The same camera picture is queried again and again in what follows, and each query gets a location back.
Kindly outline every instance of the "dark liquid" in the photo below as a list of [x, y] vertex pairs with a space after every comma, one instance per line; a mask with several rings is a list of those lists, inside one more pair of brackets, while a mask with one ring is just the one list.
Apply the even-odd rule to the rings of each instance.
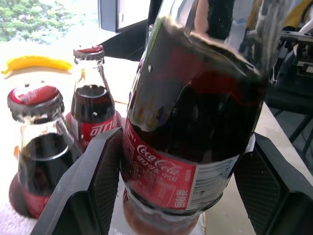
[[[223, 45], [167, 27], [162, 23], [151, 36], [157, 34], [137, 74], [128, 106], [134, 131], [160, 153], [194, 163], [241, 154], [261, 111], [265, 79]], [[124, 181], [131, 165], [122, 160]]]
[[69, 146], [58, 134], [32, 139], [19, 155], [20, 184], [35, 195], [50, 195], [60, 178], [80, 157], [81, 150]]
[[113, 101], [103, 86], [83, 86], [74, 92], [71, 114], [76, 120], [84, 123], [104, 122], [114, 112]]

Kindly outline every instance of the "yellow object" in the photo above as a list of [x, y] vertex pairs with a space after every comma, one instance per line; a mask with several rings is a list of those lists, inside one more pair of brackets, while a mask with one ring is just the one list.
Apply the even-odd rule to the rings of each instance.
[[[257, 21], [257, 17], [258, 17], [258, 13], [260, 10], [260, 6], [262, 4], [262, 0], [254, 0], [253, 6], [252, 6], [252, 10], [251, 10], [251, 14], [248, 18], [247, 21], [247, 28], [249, 30], [254, 30], [255, 29], [255, 25], [256, 25], [256, 21]], [[298, 4], [287, 16], [287, 19], [284, 23], [284, 27], [286, 26], [291, 26], [294, 28], [297, 28], [300, 24], [301, 21], [301, 16], [302, 16], [302, 12], [304, 11], [304, 9], [309, 5], [309, 3], [311, 2], [311, 0], [302, 0], [302, 2], [300, 4]]]
[[12, 58], [7, 61], [6, 66], [7, 68], [1, 71], [2, 74], [32, 66], [49, 67], [58, 70], [70, 70], [72, 68], [72, 64], [65, 60], [52, 59], [50, 57], [37, 55], [26, 55]]
[[19, 157], [19, 147], [18, 146], [14, 147], [14, 157], [16, 157], [16, 158]]
[[79, 78], [78, 82], [80, 82], [83, 79], [84, 80], [86, 79], [86, 71], [85, 71], [85, 69], [82, 69], [82, 74], [80, 75], [80, 78]]
[[[302, 12], [309, 5], [310, 2], [311, 2], [311, 0], [302, 0], [302, 2], [299, 5], [297, 5], [288, 14], [284, 27], [291, 26], [291, 27], [297, 28], [300, 24], [300, 21], [301, 21]], [[310, 11], [307, 12], [304, 20], [307, 19], [309, 12]]]

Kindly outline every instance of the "red label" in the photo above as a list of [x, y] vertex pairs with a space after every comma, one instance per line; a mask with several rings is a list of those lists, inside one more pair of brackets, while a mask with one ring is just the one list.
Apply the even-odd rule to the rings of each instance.
[[50, 195], [48, 196], [39, 196], [39, 195], [35, 195], [30, 193], [29, 191], [22, 189], [23, 190], [23, 195], [24, 195], [24, 199], [25, 199], [25, 203], [26, 203], [26, 208], [28, 213], [38, 219], [41, 215], [41, 213], [43, 212], [49, 198]]
[[67, 121], [70, 129], [72, 129], [72, 114], [70, 114], [70, 112], [65, 116], [65, 120]]
[[155, 205], [185, 210], [192, 194], [197, 165], [158, 153], [139, 138], [128, 119], [123, 145], [131, 167], [127, 176], [129, 186]]
[[87, 148], [90, 141], [98, 134], [101, 134], [105, 131], [109, 131], [116, 127], [116, 113], [114, 115], [104, 121], [99, 123], [80, 123], [80, 127], [78, 124], [78, 128], [80, 128], [80, 136], [78, 136], [79, 143], [83, 148]]

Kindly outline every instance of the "banana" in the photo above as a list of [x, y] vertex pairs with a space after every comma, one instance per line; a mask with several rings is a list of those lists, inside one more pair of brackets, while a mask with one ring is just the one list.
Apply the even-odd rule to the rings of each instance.
[[60, 59], [52, 59], [46, 56], [25, 55], [17, 58], [12, 58], [7, 61], [6, 69], [1, 71], [2, 74], [7, 74], [10, 71], [20, 70], [32, 66], [49, 67], [59, 70], [70, 70], [72, 64]]

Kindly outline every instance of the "bottle label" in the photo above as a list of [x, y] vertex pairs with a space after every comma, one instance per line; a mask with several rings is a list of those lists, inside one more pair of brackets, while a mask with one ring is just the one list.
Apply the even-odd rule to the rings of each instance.
[[99, 123], [85, 123], [77, 121], [70, 113], [66, 117], [68, 124], [81, 146], [86, 149], [90, 141], [98, 134], [116, 127], [116, 112], [114, 115]]
[[197, 209], [216, 200], [239, 157], [211, 164], [178, 161], [143, 142], [128, 119], [123, 147], [130, 188], [152, 204], [175, 210]]
[[38, 219], [43, 212], [46, 204], [48, 203], [48, 200], [50, 198], [50, 195], [47, 196], [39, 196], [35, 195], [25, 189], [22, 189], [24, 199], [25, 199], [25, 204], [28, 213]]

